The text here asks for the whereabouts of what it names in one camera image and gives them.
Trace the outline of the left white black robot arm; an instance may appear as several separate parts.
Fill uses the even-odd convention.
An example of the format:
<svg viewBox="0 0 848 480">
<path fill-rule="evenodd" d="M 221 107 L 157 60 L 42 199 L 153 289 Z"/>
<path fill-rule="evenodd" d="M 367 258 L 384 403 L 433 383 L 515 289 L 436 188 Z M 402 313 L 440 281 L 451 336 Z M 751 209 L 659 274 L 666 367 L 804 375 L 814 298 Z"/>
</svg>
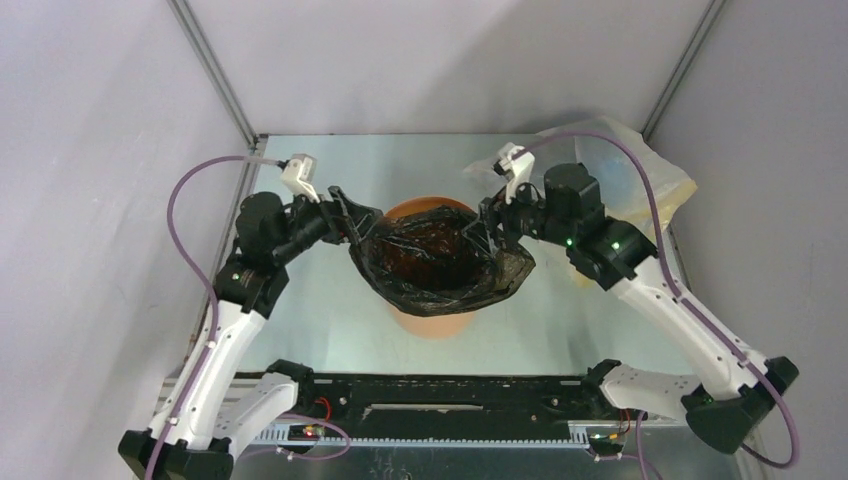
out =
<svg viewBox="0 0 848 480">
<path fill-rule="evenodd" d="M 315 243 L 359 245 L 382 211 L 359 205 L 340 188 L 329 198 L 271 192 L 245 198 L 223 267 L 206 284 L 210 305 L 198 341 L 149 426 L 128 430 L 119 455 L 141 479 L 227 479 L 247 445 L 275 419 L 328 416 L 311 368 L 278 360 L 229 408 L 223 402 L 239 363 L 264 328 L 289 282 L 286 266 Z"/>
</svg>

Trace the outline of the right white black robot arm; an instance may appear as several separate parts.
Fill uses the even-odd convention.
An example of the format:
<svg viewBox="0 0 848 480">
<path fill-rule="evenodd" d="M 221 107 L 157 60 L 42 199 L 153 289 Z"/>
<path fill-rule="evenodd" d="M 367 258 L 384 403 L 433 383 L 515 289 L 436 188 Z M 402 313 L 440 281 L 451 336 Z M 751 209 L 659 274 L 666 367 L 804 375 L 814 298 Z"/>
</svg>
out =
<svg viewBox="0 0 848 480">
<path fill-rule="evenodd" d="M 502 159 L 505 181 L 479 206 L 483 244 L 505 250 L 522 237 L 562 247 L 570 263 L 659 328 L 683 353 L 688 376 L 599 363 L 581 392 L 585 411 L 606 418 L 618 408 L 686 423 L 712 449 L 733 454 L 798 378 L 786 357 L 769 358 L 735 335 L 671 272 L 661 240 L 609 216 L 598 181 L 579 163 L 559 164 L 536 188 L 530 161 Z"/>
</svg>

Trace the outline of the translucent yellowish plastic bag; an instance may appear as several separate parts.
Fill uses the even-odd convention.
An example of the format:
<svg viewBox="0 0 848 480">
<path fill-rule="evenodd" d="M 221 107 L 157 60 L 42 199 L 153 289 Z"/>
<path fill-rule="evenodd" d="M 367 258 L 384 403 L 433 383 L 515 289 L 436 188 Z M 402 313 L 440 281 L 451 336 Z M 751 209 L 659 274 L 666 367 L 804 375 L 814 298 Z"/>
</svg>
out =
<svg viewBox="0 0 848 480">
<path fill-rule="evenodd" d="M 636 130 L 608 116 L 600 115 L 536 134 L 508 135 L 494 147 L 485 150 L 486 156 L 463 170 L 486 196 L 497 193 L 506 179 L 497 175 L 493 164 L 503 146 L 531 146 L 542 139 L 564 131 L 601 133 L 627 147 L 639 160 L 646 173 L 655 198 L 660 229 L 666 231 L 676 211 L 697 190 L 696 182 L 680 167 L 661 157 L 644 141 Z M 543 175 L 561 163 L 581 163 L 598 180 L 601 200 L 606 213 L 635 225 L 651 241 L 656 240 L 653 218 L 641 176 L 629 157 L 613 144 L 587 135 L 562 138 L 532 151 L 535 158 L 529 181 L 543 187 Z"/>
</svg>

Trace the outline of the orange plastic trash bin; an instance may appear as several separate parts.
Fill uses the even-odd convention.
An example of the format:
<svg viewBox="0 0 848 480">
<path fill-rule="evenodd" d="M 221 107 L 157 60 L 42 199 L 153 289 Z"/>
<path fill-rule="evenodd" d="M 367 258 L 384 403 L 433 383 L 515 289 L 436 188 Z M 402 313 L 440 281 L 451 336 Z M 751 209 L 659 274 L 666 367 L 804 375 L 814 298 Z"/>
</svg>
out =
<svg viewBox="0 0 848 480">
<path fill-rule="evenodd" d="M 455 207 L 467 212 L 472 211 L 469 206 L 451 198 L 425 196 L 401 202 L 385 213 L 385 216 L 390 219 L 397 219 L 442 206 Z M 391 304 L 388 305 L 388 308 L 395 322 L 401 328 L 414 336 L 425 339 L 445 339 L 455 336 L 467 328 L 474 318 L 473 312 L 420 317 L 404 313 Z"/>
</svg>

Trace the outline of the black trash bag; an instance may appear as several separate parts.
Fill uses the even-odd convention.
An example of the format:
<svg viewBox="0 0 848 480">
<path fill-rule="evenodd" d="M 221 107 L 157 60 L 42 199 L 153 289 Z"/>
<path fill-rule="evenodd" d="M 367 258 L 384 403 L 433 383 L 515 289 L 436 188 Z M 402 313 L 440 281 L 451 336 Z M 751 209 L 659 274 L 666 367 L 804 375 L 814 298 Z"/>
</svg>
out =
<svg viewBox="0 0 848 480">
<path fill-rule="evenodd" d="M 453 315 L 507 300 L 535 267 L 523 246 L 491 252 L 485 236 L 469 209 L 439 206 L 380 218 L 349 254 L 369 286 L 399 311 Z"/>
</svg>

